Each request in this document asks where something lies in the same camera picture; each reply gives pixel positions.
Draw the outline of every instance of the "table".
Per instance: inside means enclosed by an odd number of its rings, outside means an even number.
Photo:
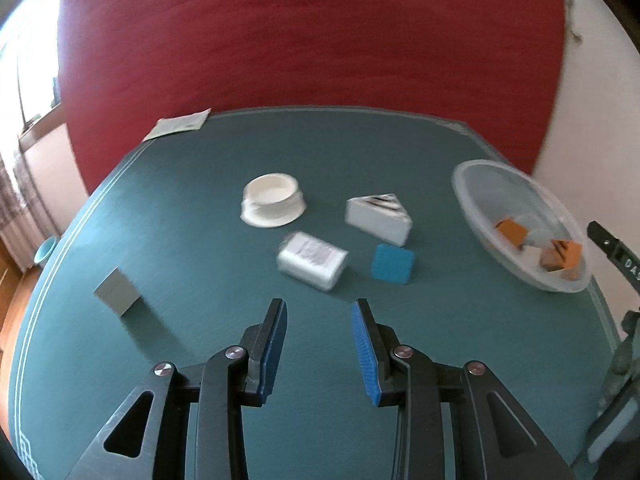
[[[31,298],[10,387],[21,457],[46,480],[65,478],[153,364],[206,360],[284,298],[274,393],[243,413],[250,477],[386,479],[396,410],[364,391],[350,328],[363,297],[434,361],[486,362],[573,459],[616,332],[594,283],[543,292],[480,246],[450,184],[473,158],[499,155],[464,124],[370,108],[238,110],[141,144],[79,212]],[[245,225],[242,188],[275,171],[298,179],[306,213],[281,228]],[[344,222],[348,198],[386,192],[414,220],[409,285],[372,279],[379,240]],[[330,293],[277,271],[278,244],[294,230],[350,252]],[[93,295],[116,266],[145,298],[122,319]]]

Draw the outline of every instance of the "red backdrop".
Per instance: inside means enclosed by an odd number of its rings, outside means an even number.
[[[563,0],[62,0],[60,87],[91,191],[160,117],[367,105],[466,121],[530,171]]]

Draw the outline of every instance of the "blue block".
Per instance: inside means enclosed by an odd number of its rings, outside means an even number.
[[[380,244],[371,263],[371,275],[377,280],[409,283],[414,266],[414,252],[400,247]]]

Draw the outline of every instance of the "blue rubber pad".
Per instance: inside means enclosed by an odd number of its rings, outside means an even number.
[[[258,396],[263,404],[273,391],[273,383],[276,380],[278,363],[280,362],[280,354],[282,353],[282,345],[284,344],[284,336],[286,333],[287,304],[283,301],[280,303],[275,320],[273,321],[269,340],[264,350],[262,360],[260,361],[260,387],[258,388]]]
[[[364,388],[367,395],[371,397],[371,402],[375,406],[380,403],[382,390],[378,383],[378,361],[373,351],[371,339],[362,319],[362,313],[358,303],[353,303],[351,307],[351,331],[356,343],[356,352],[358,353],[358,362],[360,363],[360,371]]]
[[[387,244],[379,244],[371,263],[371,275],[377,280],[409,283],[414,266],[414,252]]]

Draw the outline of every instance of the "screw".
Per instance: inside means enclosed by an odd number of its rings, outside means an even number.
[[[486,366],[480,361],[471,361],[466,368],[468,368],[469,373],[473,375],[483,375],[486,372]]]
[[[239,359],[244,355],[244,348],[241,346],[230,346],[225,350],[225,356],[229,359]]]
[[[154,373],[158,377],[164,377],[165,375],[169,375],[173,369],[174,367],[171,366],[171,363],[160,363],[154,366]]]
[[[414,354],[414,349],[407,345],[400,345],[394,348],[394,354],[401,359],[408,359]]]

